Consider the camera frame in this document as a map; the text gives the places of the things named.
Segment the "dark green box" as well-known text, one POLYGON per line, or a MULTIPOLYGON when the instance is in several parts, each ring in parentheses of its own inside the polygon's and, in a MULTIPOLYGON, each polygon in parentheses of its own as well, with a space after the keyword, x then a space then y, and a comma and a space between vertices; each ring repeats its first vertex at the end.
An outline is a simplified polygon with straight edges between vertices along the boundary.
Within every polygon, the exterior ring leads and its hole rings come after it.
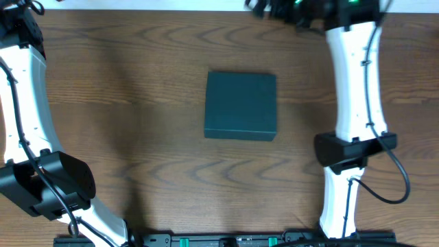
POLYGON ((204 136, 273 141, 277 134, 276 76, 211 71, 206 83, 204 136))

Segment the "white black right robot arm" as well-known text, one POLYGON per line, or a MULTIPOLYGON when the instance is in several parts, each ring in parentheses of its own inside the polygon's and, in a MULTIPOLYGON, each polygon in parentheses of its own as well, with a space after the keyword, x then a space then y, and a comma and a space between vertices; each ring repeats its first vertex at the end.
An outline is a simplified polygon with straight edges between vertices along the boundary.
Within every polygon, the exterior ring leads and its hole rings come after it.
POLYGON ((254 15, 270 17, 308 30, 315 20, 323 28, 331 52, 337 97, 333 132, 317 134, 314 149, 324 168, 324 206, 320 229, 328 239, 357 234, 355 207, 359 180, 368 157, 394 148, 379 92, 379 1, 246 1, 254 15))

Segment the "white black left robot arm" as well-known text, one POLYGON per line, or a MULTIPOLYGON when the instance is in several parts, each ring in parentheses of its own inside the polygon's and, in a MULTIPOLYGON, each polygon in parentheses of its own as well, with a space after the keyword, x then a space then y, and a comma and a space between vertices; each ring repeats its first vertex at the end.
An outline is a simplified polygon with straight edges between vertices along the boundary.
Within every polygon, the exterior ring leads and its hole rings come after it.
POLYGON ((1 107, 5 167, 1 194, 32 217, 67 224, 95 246, 134 246, 126 221, 96 196, 89 166, 64 152, 47 99, 38 1, 1 2, 1 107))

